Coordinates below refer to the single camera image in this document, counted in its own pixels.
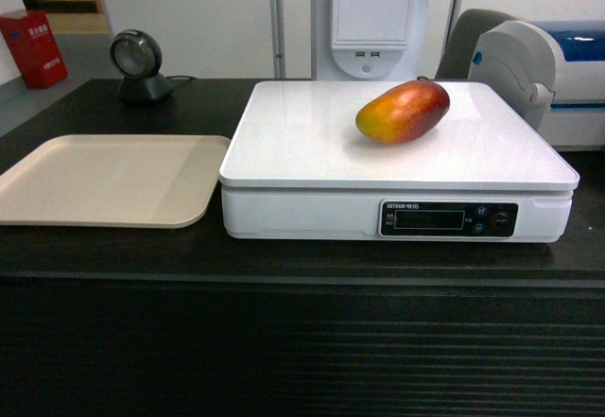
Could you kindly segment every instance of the gray chair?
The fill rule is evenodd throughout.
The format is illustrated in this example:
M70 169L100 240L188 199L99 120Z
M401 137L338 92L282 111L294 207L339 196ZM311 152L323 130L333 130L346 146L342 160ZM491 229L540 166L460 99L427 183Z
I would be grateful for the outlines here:
M508 20L518 19L496 10L462 12L445 45L435 79L467 79L479 36Z

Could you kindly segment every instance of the receipt printer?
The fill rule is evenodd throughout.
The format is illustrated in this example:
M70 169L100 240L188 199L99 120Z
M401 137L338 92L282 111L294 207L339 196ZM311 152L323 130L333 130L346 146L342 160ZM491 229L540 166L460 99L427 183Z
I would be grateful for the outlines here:
M314 79L416 78L429 0L313 0Z
M469 80L560 150L605 145L605 22L508 21L479 37Z

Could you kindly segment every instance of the lcd display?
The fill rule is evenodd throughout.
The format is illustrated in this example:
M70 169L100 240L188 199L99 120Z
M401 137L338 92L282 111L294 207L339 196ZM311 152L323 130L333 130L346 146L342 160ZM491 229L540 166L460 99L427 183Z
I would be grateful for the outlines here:
M461 230L464 211L395 211L396 230Z

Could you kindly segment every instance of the scale button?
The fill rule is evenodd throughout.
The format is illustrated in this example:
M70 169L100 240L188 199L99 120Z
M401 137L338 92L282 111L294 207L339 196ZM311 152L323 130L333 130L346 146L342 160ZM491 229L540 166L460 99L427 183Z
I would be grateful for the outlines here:
M485 233L486 226L483 223L477 223L473 226L473 234L474 235L482 235Z
M476 208L475 213L480 217L485 217L488 213L488 208L485 206L479 206Z
M510 216L506 212L498 212L493 216L493 226L500 227L506 226L510 223Z

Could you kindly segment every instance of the black counter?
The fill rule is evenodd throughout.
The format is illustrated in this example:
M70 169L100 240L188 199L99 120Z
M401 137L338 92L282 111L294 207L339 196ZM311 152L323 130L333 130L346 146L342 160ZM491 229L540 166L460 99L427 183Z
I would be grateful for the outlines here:
M0 172L64 134L231 137L255 83L90 81ZM563 157L552 244L235 239L220 185L182 229L0 227L0 415L602 415L604 156Z
M64 134L232 137L255 83L194 80L162 105L128 108L115 98L117 80L90 81L0 138L0 172ZM518 285L535 279L602 280L605 157L602 152L568 152L563 157L581 179L565 234L552 244L234 239L223 227L218 185L206 215L179 230L0 227L0 273L385 285L417 279L514 279Z

